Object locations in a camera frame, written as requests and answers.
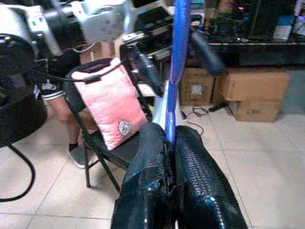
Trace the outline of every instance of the blue stick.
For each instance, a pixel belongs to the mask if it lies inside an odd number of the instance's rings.
[[[191,23],[191,1],[176,0],[175,3],[173,51],[165,124],[166,140],[171,143],[172,147],[175,145],[176,135],[175,108],[177,103],[177,88],[184,69]]]

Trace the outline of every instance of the black handle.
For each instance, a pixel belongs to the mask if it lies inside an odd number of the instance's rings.
[[[154,63],[136,48],[132,49],[130,55],[137,65],[139,73],[145,77],[144,80],[152,87],[153,91],[158,96],[162,96],[163,81],[158,69],[154,66]]]
[[[203,36],[197,31],[191,31],[190,42],[193,45],[198,58],[212,76],[220,76],[224,71],[224,64],[214,53]]]

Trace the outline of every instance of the pink cushion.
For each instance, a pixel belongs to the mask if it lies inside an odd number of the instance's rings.
[[[115,149],[147,123],[137,99],[137,91],[118,58],[97,72],[74,72],[71,75],[73,79],[84,79],[103,74],[117,65],[119,67],[97,82],[74,83],[99,127],[108,150]]]

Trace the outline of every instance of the black shorts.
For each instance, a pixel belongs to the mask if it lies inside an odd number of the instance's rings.
[[[68,51],[61,57],[42,60],[35,64],[35,70],[37,71],[65,78],[73,68],[80,65],[80,58],[78,53]],[[64,95],[62,90],[63,81],[57,81],[34,72],[26,73],[24,77],[26,82],[33,87],[33,93],[37,100],[51,100]]]

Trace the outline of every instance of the tile floor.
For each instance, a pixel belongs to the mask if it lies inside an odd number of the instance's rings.
[[[305,228],[305,115],[286,114],[275,124],[240,123],[226,109],[191,117],[204,127],[203,142],[230,181],[249,228]],[[26,197],[0,204],[1,229],[109,228],[118,194],[100,165],[91,170],[93,187],[86,188],[67,141],[64,126],[50,115],[15,144],[34,163],[37,179]],[[122,182],[124,171],[111,169]],[[0,171],[1,198],[20,193],[30,180],[26,165],[7,148],[0,149]]]

